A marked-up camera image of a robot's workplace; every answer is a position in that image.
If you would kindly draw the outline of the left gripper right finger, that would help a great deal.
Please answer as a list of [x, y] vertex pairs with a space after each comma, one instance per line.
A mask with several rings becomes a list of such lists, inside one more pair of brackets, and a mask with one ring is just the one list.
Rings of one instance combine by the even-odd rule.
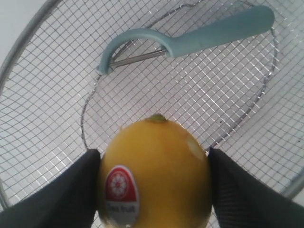
[[304, 208], [210, 148], [212, 205], [221, 228], [302, 228]]

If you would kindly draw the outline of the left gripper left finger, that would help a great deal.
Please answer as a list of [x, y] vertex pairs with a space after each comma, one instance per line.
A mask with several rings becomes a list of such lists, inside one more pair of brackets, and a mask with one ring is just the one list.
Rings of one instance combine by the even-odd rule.
[[51, 183], [0, 214], [2, 228], [90, 228], [100, 152], [90, 149]]

